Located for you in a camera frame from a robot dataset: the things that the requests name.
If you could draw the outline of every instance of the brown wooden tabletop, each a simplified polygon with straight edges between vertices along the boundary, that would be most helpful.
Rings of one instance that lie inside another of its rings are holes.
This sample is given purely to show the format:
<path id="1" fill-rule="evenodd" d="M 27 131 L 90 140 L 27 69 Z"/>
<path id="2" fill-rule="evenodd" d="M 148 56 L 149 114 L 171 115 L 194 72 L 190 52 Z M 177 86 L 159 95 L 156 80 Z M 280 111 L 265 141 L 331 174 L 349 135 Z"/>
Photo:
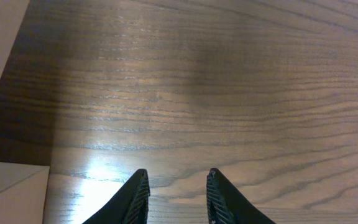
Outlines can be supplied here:
<path id="1" fill-rule="evenodd" d="M 358 0 L 31 0 L 0 161 L 50 165 L 45 223 L 138 168 L 150 223 L 206 223 L 211 167 L 277 223 L 358 223 Z"/>

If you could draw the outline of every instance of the wooden table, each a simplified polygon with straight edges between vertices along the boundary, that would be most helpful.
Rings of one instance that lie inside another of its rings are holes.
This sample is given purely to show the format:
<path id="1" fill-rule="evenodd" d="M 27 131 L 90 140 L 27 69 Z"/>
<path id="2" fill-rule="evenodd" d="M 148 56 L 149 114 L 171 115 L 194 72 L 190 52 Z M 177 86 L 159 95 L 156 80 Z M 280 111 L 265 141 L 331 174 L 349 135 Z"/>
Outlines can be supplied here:
<path id="1" fill-rule="evenodd" d="M 51 165 L 45 223 L 138 168 L 149 223 L 206 223 L 211 167 L 277 223 L 358 223 L 358 1 L 31 0 L 0 161 Z"/>

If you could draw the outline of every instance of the black object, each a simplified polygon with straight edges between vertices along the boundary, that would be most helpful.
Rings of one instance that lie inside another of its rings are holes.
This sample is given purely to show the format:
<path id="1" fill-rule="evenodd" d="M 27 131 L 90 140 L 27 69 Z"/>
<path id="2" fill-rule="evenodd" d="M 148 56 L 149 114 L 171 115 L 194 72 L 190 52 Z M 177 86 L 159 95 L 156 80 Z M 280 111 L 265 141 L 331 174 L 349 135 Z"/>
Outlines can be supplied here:
<path id="1" fill-rule="evenodd" d="M 145 224 L 149 196 L 147 170 L 138 169 L 110 201 L 84 224 Z"/>
<path id="2" fill-rule="evenodd" d="M 206 203 L 210 224 L 275 224 L 256 209 L 217 169 L 209 171 Z"/>
<path id="3" fill-rule="evenodd" d="M 139 169 L 84 224 L 146 224 L 149 196 L 147 171 Z M 209 224 L 275 224 L 216 168 L 212 168 L 207 176 L 206 198 Z"/>

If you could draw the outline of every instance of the wood grain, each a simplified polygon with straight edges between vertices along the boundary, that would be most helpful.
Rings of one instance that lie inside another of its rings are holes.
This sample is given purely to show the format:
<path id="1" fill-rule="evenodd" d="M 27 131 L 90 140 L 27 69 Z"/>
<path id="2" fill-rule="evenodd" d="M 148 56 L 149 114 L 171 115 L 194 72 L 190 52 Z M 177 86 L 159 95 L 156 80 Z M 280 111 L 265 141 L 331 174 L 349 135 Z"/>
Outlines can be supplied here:
<path id="1" fill-rule="evenodd" d="M 206 223 L 211 167 L 277 223 L 358 223 L 358 1 L 33 0 L 0 161 L 51 165 L 46 223 L 138 168 L 150 222 Z"/>

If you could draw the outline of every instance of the wooden surface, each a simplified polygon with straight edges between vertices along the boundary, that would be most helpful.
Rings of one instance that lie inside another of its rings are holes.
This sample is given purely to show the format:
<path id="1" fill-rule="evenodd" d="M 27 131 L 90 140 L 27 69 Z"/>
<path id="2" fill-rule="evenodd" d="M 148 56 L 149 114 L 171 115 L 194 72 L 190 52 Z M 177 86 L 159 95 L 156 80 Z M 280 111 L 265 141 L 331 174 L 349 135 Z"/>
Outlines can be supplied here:
<path id="1" fill-rule="evenodd" d="M 277 223 L 358 223 L 358 1 L 31 0 L 0 160 L 51 165 L 45 223 L 138 168 L 150 222 L 206 223 L 211 167 Z"/>

